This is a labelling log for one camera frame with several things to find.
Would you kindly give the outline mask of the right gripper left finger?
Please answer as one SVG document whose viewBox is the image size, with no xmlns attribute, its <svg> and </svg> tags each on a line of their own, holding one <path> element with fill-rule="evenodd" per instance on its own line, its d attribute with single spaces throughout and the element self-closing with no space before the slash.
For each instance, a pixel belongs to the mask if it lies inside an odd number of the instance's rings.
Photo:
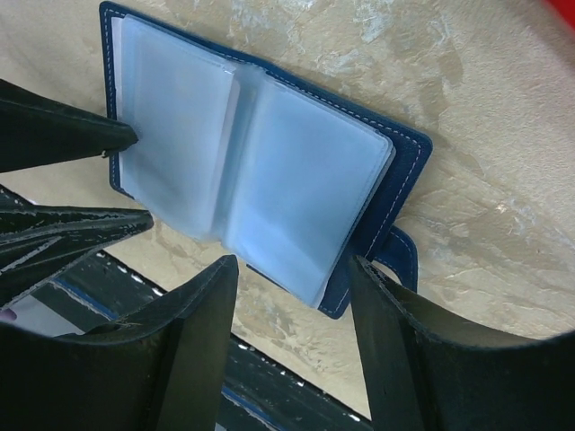
<svg viewBox="0 0 575 431">
<path fill-rule="evenodd" d="M 1 327 L 4 430 L 211 430 L 239 268 L 226 255 L 83 335 Z"/>
</svg>

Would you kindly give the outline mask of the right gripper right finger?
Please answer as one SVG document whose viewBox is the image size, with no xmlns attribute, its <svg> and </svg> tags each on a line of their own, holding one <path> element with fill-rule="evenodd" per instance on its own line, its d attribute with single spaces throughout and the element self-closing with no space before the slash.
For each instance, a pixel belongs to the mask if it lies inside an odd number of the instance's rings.
<svg viewBox="0 0 575 431">
<path fill-rule="evenodd" d="M 571 430 L 574 335 L 530 339 L 470 321 L 350 263 L 376 430 Z"/>
</svg>

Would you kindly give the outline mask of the blue card holder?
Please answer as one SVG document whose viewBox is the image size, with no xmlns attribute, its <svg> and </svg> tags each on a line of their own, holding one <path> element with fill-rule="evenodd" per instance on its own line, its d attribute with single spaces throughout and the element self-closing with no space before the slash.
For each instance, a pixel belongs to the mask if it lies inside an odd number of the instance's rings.
<svg viewBox="0 0 575 431">
<path fill-rule="evenodd" d="M 116 191 L 333 319 L 353 255 L 416 288 L 417 250 L 394 222 L 428 136 L 124 5 L 99 13 L 107 112 L 137 134 L 111 157 Z"/>
</svg>

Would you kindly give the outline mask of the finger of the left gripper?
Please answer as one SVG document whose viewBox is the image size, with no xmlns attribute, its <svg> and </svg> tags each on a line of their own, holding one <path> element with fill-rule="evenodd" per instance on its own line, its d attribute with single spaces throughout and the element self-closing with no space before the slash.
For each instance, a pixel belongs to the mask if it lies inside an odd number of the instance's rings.
<svg viewBox="0 0 575 431">
<path fill-rule="evenodd" d="M 136 142 L 124 123 L 1 82 L 1 172 L 107 157 Z"/>
<path fill-rule="evenodd" d="M 1 308 L 153 224 L 145 210 L 42 206 L 1 188 Z"/>
</svg>

